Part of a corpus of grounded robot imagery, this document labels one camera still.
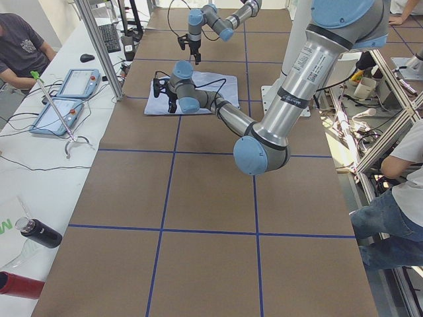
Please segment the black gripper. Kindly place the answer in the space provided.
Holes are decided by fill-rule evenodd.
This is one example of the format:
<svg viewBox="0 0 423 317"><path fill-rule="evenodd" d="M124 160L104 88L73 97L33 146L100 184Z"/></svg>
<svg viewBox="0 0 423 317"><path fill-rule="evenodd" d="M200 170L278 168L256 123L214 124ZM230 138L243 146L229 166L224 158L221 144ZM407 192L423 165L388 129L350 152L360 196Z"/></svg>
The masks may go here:
<svg viewBox="0 0 423 317"><path fill-rule="evenodd" d="M199 52L202 43L201 35L187 33L183 36L178 36L177 41L181 50L185 50L186 45L188 45L190 49L190 55L194 57L195 64L199 65L202 61L201 53Z"/></svg>
<svg viewBox="0 0 423 317"><path fill-rule="evenodd" d="M177 110L176 101L178 100L177 95L171 91L169 85L169 78L154 78L153 79L153 95L158 98L160 94L166 94L168 97L168 113L175 114Z"/></svg>

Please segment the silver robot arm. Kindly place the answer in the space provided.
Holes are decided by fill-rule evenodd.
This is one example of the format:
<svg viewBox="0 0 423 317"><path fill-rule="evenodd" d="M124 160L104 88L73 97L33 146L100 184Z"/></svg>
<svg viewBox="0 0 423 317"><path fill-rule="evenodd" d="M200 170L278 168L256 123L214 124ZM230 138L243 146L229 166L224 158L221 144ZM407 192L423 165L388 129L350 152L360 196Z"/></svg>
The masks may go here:
<svg viewBox="0 0 423 317"><path fill-rule="evenodd" d="M201 9L191 9L188 15L188 33L178 37L178 44L182 50L188 44L190 55L195 64L201 62L199 52L202 42L202 27L208 25L224 42L231 39L236 30L244 21L256 17L262 7L261 0L242 1L243 6L227 18L218 15L214 4L204 5Z"/></svg>
<svg viewBox="0 0 423 317"><path fill-rule="evenodd" d="M259 175L283 167L289 160L288 134L302 111L327 81L339 55L385 45L389 1L312 1L306 41L280 85L267 113L254 121L214 91L202 90L192 79L193 66L175 64L166 79L154 78L155 96L166 94L169 110L193 114L205 108L239 136L233 149L237 167Z"/></svg>

